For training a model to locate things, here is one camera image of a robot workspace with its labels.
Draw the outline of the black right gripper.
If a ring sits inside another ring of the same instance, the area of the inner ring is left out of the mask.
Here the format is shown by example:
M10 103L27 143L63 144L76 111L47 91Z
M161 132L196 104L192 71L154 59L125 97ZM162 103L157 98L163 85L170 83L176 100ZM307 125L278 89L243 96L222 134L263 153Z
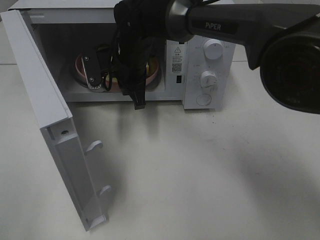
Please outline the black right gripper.
M169 39L166 26L169 0L121 0L113 9L119 30L117 82L134 109L146 105L147 61L154 38Z

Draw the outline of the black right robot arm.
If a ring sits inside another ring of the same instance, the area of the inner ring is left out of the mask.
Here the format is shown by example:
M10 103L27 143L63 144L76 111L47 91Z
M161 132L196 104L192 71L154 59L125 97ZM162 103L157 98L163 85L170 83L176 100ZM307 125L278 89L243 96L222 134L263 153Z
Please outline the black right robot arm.
M220 4L216 0L122 0L114 6L117 78L136 109L145 107L146 64L154 38L202 36L242 45L267 93L299 112L320 112L320 7Z

